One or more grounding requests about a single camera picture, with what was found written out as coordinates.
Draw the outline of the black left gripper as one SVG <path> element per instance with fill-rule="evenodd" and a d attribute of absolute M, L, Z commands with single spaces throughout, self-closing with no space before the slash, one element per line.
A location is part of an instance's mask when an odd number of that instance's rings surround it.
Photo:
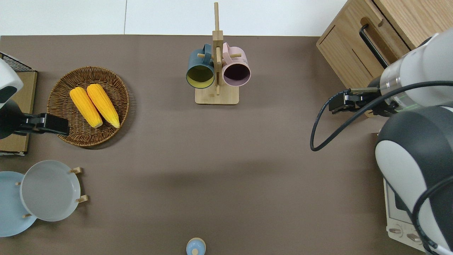
<path fill-rule="evenodd" d="M 48 113 L 45 114 L 11 114 L 11 134 L 27 136 L 27 134 L 44 134 L 45 131 L 68 136 L 70 134 L 69 121 Z"/>

